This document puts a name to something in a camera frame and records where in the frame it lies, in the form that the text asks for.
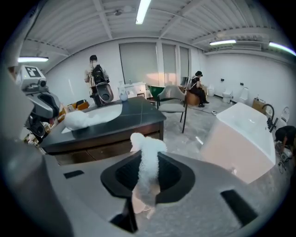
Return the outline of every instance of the white bottle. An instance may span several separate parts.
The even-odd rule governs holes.
[[[122,102],[128,100],[128,94],[126,93],[125,87],[123,86],[123,82],[119,82],[119,87],[118,87],[118,94],[119,98],[121,99]]]

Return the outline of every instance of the white toilet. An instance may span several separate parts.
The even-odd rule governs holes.
[[[249,89],[247,87],[243,88],[239,102],[245,104],[248,100],[249,97]]]
[[[233,91],[230,90],[230,89],[226,89],[226,90],[222,93],[222,95],[223,95],[223,99],[222,99],[222,101],[223,101],[224,103],[228,103],[228,104],[230,104],[230,100],[232,99],[232,96],[233,96]]]
[[[208,96],[214,96],[214,94],[215,94],[215,87],[210,84],[208,88]]]
[[[289,118],[290,118],[289,107],[285,107],[282,111],[281,119],[279,119],[279,121],[276,124],[277,129],[287,126],[287,122],[289,121]]]

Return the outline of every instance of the seated person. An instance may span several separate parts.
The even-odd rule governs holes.
[[[201,87],[201,81],[200,78],[203,76],[203,73],[201,71],[197,71],[195,76],[191,79],[191,88],[190,93],[195,94],[199,97],[199,106],[198,107],[204,107],[204,103],[208,104],[208,101],[206,100],[205,92]]]
[[[293,146],[294,139],[296,138],[296,128],[294,126],[285,126],[276,131],[276,141],[283,143],[281,152],[284,151],[285,146]]]

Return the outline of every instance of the air conditioner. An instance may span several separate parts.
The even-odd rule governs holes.
[[[251,43],[251,42],[236,42],[236,44],[232,45],[233,50],[257,50],[261,51],[261,44],[260,43]]]

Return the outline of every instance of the ceiling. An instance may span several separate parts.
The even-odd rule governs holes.
[[[47,56],[44,72],[95,44],[125,37],[166,38],[206,52],[236,39],[237,49],[269,50],[269,41],[291,46],[273,17],[254,0],[152,0],[136,25],[140,0],[48,0],[24,42],[22,56]]]

